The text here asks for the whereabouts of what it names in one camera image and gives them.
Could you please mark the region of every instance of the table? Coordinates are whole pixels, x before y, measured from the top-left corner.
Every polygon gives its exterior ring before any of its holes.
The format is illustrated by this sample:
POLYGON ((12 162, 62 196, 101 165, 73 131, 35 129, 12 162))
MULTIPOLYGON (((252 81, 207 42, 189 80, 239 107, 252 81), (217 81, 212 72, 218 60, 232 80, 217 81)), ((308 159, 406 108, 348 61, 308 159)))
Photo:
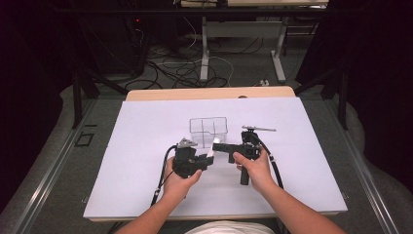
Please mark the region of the table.
MULTIPOLYGON (((301 100, 290 88, 212 88, 128 94, 84 217, 92 221, 128 220, 149 208, 165 152, 188 136, 191 117, 206 113, 227 117, 228 143, 241 143, 241 122, 257 127, 274 122, 276 133, 258 134, 270 149, 277 148, 273 153, 285 190, 323 214, 347 210, 301 100)), ((276 215, 251 185, 239 185, 240 172, 227 159, 227 155, 215 155, 214 164, 169 220, 276 215)))
MULTIPOLYGON (((328 0, 228 0, 228 7, 297 7, 326 5, 328 0)), ((187 8, 211 8, 215 7, 215 1, 181 1, 182 7, 187 8)), ((281 21, 207 21, 203 17, 203 59, 200 80, 207 80, 209 50, 207 48, 208 37, 267 37, 277 38, 276 49, 271 51, 274 68, 279 82, 284 83, 285 75, 282 70, 280 54, 282 44, 288 26, 288 18, 281 21)))

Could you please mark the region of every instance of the black horizontal bar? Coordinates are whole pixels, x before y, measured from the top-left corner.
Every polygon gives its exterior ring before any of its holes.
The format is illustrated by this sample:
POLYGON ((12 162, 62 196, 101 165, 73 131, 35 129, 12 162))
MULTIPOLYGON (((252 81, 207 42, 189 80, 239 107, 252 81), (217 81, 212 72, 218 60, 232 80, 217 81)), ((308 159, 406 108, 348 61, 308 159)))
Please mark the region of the black horizontal bar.
POLYGON ((139 17, 322 17, 350 16, 362 10, 327 10, 327 9, 258 9, 258 8, 208 8, 208 9, 146 9, 146 10, 89 10, 89 9, 58 9, 54 10, 63 15, 106 15, 106 16, 139 16, 139 17))

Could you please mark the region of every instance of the person's right hand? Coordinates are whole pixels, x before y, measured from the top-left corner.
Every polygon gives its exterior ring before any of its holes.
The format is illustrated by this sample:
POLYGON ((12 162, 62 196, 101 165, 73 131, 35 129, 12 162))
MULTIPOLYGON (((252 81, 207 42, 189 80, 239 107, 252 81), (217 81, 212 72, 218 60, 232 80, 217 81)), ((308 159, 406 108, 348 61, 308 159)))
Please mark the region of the person's right hand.
POLYGON ((252 181, 252 186, 255 190, 262 194, 263 189, 270 184, 275 184, 271 177, 270 165, 268 162, 267 151, 261 147, 259 158, 251 161, 245 158, 242 154, 235 152, 234 159, 238 164, 237 168, 240 170, 245 167, 248 170, 249 177, 252 181))

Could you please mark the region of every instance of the gray carpet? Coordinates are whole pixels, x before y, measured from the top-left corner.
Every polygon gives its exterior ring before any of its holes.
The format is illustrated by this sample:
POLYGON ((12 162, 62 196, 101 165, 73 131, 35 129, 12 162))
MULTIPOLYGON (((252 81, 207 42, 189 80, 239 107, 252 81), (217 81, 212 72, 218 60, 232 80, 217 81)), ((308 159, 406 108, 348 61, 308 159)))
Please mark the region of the gray carpet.
MULTIPOLYGON (((221 49, 219 51, 222 52, 225 49, 225 51, 238 52, 253 40, 224 40, 220 42, 221 49)), ((286 85, 297 86, 294 77, 309 42, 310 40, 306 37, 289 40, 287 56, 282 58, 285 76, 288 78, 286 85)), ((211 54, 212 57, 219 56, 231 64, 217 58, 213 59, 210 65, 217 72, 217 76, 227 79, 231 76, 230 84, 232 86, 253 86, 261 79, 268 79, 270 85, 273 86, 281 85, 275 77, 269 48, 271 48, 271 41, 264 40, 261 50, 254 54, 211 54)), ((157 58, 153 60, 162 63, 181 59, 157 58)), ((153 80, 155 75, 156 73, 152 68, 146 67, 144 74, 139 79, 153 80)), ((162 76, 160 76, 160 83, 164 88, 170 88, 174 84, 169 78, 162 76)), ((147 85, 148 83, 143 82, 134 83, 129 88, 139 89, 147 85)), ((219 85, 219 83, 215 83, 212 87, 218 87, 219 85)), ((83 132, 84 135, 94 135, 91 144, 89 146, 70 147, 64 167, 62 167, 44 204, 41 204, 43 206, 39 209, 39 213, 34 214, 35 218, 33 218, 32 223, 29 223, 26 229, 28 230, 27 233, 105 233, 111 226, 111 223, 95 223, 82 218, 86 207, 86 204, 82 201, 84 197, 90 195, 94 186, 101 158, 122 101, 113 90, 102 85, 98 86, 102 96, 94 102, 90 116, 87 116, 79 130, 79 134, 83 132)), ((73 121, 71 90, 67 89, 61 95, 64 99, 63 112, 54 132, 26 180, 5 211, 1 213, 0 233, 13 233, 13 230, 16 230, 17 225, 20 224, 20 218, 24 215, 24 210, 30 203, 36 188, 41 184, 44 174, 54 163, 57 155, 61 153, 61 148, 66 144, 73 121)), ((307 91, 301 97, 339 187, 349 197, 346 199, 349 211, 338 214, 332 219, 349 233, 384 233, 355 173, 349 157, 349 149, 344 144, 343 137, 334 123, 334 117, 328 112, 326 107, 328 102, 319 98, 318 87, 307 91)), ((362 151, 362 126, 357 120, 357 114, 351 107, 349 107, 348 121, 350 135, 358 149, 362 151)), ((384 202, 388 205, 389 212, 394 218, 399 233, 413 233, 412 224, 410 224, 410 220, 413 220, 412 194, 393 178, 375 169, 374 166, 370 165, 370 170, 384 197, 384 202)))

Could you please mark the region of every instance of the forearm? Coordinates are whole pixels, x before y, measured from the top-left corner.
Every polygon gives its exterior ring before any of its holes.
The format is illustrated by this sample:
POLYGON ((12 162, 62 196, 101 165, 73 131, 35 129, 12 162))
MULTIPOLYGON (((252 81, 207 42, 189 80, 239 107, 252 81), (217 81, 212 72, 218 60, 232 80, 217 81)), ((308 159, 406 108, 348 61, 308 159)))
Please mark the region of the forearm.
POLYGON ((275 184, 267 186, 261 194, 292 234, 345 233, 330 219, 307 207, 275 184))
POLYGON ((161 229, 165 220, 172 211, 179 205, 179 201, 170 198, 163 197, 161 200, 148 209, 145 213, 141 214, 135 220, 124 226, 118 234, 155 234, 161 229))

